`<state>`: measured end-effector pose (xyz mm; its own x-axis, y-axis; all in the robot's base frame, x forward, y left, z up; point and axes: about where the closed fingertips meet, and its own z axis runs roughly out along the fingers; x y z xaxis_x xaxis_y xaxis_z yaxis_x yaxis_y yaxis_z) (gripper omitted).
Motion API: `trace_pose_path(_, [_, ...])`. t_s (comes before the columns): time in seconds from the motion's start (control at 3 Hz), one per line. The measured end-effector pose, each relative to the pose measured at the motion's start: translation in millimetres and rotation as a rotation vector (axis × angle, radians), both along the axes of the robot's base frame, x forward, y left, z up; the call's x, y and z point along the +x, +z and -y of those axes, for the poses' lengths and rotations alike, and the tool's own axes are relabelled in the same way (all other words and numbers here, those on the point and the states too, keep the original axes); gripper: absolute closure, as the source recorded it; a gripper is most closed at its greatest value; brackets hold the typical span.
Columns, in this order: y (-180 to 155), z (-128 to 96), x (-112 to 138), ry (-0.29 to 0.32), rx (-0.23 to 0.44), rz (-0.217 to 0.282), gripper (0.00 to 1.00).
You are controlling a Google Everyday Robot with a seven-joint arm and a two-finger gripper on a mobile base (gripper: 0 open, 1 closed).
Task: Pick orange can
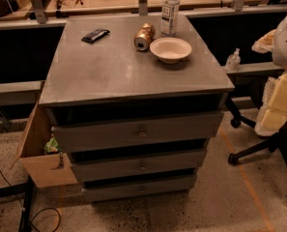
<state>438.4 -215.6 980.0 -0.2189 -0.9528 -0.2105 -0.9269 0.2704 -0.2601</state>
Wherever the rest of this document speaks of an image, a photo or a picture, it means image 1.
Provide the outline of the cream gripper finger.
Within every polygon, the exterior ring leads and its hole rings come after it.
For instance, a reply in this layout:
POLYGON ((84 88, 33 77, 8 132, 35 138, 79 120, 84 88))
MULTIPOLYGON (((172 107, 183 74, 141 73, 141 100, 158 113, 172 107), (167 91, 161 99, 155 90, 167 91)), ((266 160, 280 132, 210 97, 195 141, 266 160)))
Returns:
POLYGON ((265 34, 259 40, 257 40, 251 49, 258 53, 267 53, 273 50, 273 37, 276 30, 273 29, 269 33, 265 34))

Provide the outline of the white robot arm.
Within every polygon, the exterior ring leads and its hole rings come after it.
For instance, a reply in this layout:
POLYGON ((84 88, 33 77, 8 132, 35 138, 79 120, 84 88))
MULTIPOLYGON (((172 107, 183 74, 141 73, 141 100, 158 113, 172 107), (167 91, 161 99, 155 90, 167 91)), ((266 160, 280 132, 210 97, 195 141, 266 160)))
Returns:
POLYGON ((258 53, 269 51, 272 54, 273 62, 287 71, 287 15, 276 29, 261 37, 251 49, 258 53))

